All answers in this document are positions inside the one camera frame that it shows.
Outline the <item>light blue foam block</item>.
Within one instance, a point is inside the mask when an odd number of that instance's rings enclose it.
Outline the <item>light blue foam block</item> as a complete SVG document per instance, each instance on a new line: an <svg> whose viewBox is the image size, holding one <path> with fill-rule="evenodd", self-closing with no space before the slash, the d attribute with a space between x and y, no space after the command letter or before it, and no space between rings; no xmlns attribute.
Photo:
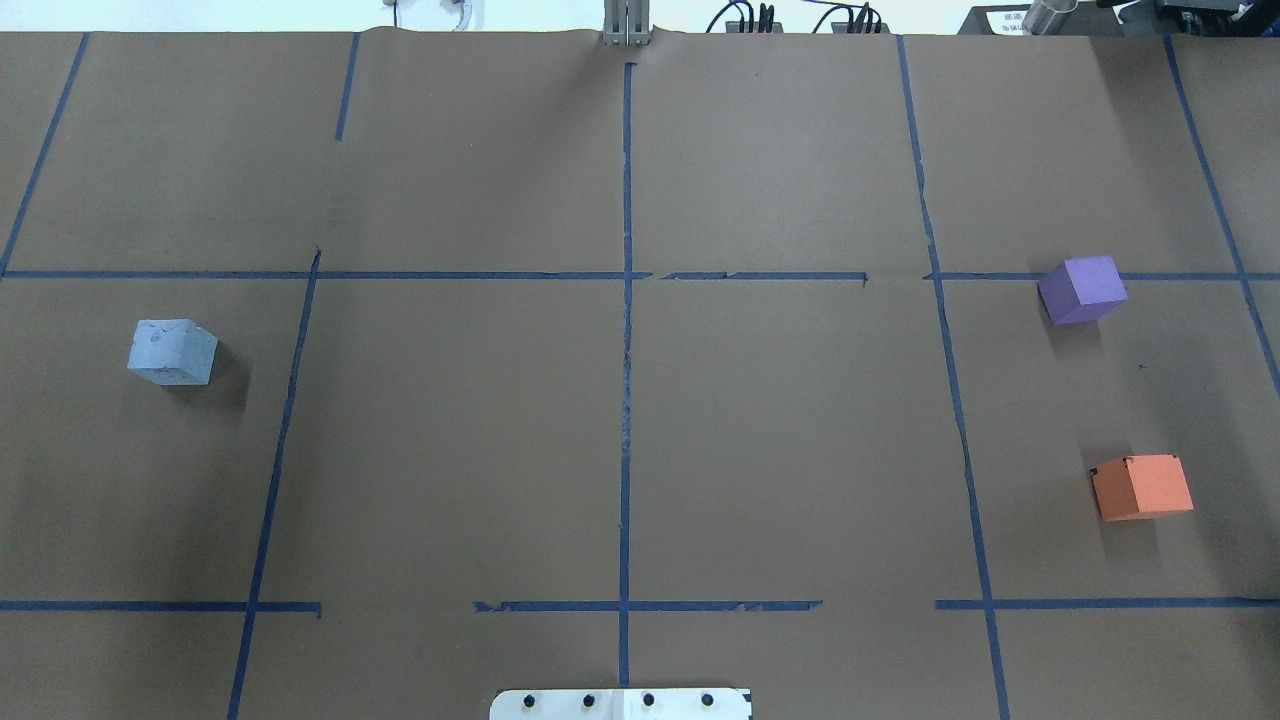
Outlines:
<svg viewBox="0 0 1280 720"><path fill-rule="evenodd" d="M143 319L136 324L125 368L156 386L207 386L218 345L191 319Z"/></svg>

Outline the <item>purple foam block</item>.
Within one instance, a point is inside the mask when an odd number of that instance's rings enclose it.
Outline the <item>purple foam block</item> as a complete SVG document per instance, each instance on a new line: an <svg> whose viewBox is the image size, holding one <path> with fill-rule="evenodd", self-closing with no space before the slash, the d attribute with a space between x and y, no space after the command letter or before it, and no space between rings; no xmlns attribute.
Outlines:
<svg viewBox="0 0 1280 720"><path fill-rule="evenodd" d="M1110 255L1065 259L1037 281L1037 290L1055 325L1097 322L1129 300Z"/></svg>

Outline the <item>orange foam block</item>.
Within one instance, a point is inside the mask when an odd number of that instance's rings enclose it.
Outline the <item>orange foam block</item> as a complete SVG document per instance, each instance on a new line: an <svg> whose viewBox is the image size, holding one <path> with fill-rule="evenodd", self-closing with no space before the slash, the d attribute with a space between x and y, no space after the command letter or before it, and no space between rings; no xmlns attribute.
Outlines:
<svg viewBox="0 0 1280 720"><path fill-rule="evenodd" d="M1175 454L1114 459L1091 469L1091 483L1103 521L1149 520L1194 510Z"/></svg>

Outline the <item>metal cup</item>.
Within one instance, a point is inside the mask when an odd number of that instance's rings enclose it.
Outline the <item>metal cup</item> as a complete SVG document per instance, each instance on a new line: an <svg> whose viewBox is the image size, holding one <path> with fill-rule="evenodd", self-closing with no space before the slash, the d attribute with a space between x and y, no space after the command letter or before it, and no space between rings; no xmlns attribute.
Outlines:
<svg viewBox="0 0 1280 720"><path fill-rule="evenodd" d="M1021 18L1021 31L1034 36L1059 35L1078 6L1076 0L1030 1Z"/></svg>

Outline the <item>aluminium frame post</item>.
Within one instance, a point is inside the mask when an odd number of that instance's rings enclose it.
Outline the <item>aluminium frame post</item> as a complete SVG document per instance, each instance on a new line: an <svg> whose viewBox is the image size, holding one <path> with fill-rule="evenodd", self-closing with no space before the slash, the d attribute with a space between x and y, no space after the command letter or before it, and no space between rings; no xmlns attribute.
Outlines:
<svg viewBox="0 0 1280 720"><path fill-rule="evenodd" d="M649 0L605 0L602 40L605 46L646 46L652 41Z"/></svg>

